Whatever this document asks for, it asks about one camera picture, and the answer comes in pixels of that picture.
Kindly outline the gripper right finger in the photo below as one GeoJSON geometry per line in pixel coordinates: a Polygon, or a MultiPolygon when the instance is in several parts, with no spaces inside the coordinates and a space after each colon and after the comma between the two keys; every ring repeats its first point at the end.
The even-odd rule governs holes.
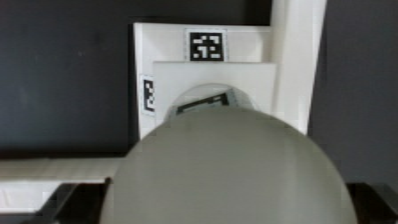
{"type": "Polygon", "coordinates": [[[398,192],[381,183],[347,183],[356,224],[398,224],[398,192]]]}

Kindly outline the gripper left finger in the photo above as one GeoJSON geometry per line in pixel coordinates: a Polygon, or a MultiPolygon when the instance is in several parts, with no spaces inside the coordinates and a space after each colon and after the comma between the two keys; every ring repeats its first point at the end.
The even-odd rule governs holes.
{"type": "Polygon", "coordinates": [[[102,183],[65,183],[36,212],[0,214],[0,224],[99,224],[109,179],[102,183]]]}

